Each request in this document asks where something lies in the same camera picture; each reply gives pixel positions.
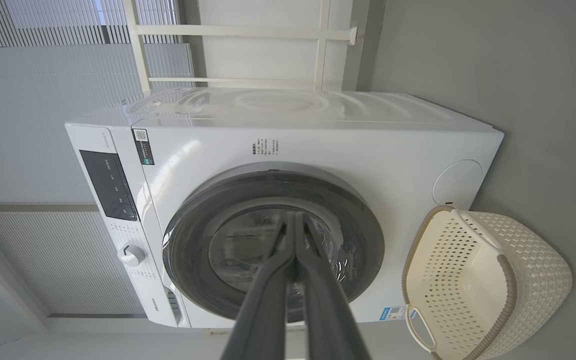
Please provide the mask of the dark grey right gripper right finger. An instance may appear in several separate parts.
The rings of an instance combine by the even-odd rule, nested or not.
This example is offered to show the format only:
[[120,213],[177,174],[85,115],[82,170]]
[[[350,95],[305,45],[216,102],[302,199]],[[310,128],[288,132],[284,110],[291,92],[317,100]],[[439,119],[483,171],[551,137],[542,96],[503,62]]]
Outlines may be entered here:
[[304,297],[306,358],[370,360],[345,292],[304,214],[295,215],[295,271]]

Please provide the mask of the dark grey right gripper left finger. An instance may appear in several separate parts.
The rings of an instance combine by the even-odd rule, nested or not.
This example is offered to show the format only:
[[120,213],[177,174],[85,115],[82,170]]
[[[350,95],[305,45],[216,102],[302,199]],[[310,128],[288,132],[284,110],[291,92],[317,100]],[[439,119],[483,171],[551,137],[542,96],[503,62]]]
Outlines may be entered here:
[[297,214],[283,215],[238,312],[221,354],[222,360],[283,360],[285,358],[288,274],[296,258]]

